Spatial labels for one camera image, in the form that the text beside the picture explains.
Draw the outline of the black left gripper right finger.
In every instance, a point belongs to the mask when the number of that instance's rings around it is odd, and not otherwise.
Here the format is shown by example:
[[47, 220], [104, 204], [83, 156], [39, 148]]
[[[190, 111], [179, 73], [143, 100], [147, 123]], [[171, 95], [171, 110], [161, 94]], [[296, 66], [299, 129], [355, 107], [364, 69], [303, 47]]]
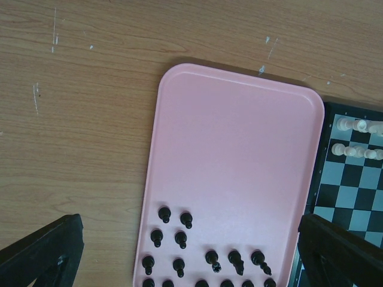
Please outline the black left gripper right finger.
[[382, 286], [382, 249], [312, 213], [298, 231], [311, 286]]

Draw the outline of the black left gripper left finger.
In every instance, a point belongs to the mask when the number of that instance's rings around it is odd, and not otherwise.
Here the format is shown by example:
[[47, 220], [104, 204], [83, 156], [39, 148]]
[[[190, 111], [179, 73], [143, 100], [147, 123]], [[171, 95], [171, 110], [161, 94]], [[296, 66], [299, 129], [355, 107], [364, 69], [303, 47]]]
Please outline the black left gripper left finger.
[[65, 215], [1, 250], [1, 286], [72, 286], [83, 249], [81, 216]]

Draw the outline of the black bishop piece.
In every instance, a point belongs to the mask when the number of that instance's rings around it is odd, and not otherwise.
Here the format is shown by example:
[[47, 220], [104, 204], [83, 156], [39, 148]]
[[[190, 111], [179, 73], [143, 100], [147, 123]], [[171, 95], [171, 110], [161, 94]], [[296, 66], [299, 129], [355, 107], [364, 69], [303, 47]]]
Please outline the black bishop piece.
[[251, 262], [254, 265], [259, 266], [263, 272], [267, 275], [272, 275], [271, 268], [267, 265], [265, 261], [265, 256], [262, 251], [256, 250], [251, 254]]
[[220, 287], [234, 287], [234, 284], [230, 279], [225, 279], [221, 282]]

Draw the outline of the black knight piece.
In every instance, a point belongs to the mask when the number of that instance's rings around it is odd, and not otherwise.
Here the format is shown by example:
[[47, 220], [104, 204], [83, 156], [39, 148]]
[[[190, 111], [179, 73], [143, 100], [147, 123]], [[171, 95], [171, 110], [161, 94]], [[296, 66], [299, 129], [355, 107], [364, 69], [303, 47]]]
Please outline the black knight piece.
[[237, 250], [232, 250], [228, 254], [228, 260], [234, 266], [236, 273], [242, 276], [244, 274], [244, 262], [241, 254]]
[[243, 283], [242, 283], [242, 287], [254, 287], [254, 284], [251, 280], [245, 280]]

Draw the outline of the black queen piece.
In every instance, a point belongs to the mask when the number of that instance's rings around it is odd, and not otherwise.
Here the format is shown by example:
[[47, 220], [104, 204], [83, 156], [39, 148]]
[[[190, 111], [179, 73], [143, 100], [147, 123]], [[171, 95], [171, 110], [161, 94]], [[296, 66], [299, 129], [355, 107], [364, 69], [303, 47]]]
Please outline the black queen piece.
[[219, 273], [221, 271], [221, 265], [218, 262], [218, 253], [216, 253], [215, 250], [208, 251], [205, 254], [205, 260], [211, 265], [214, 273]]

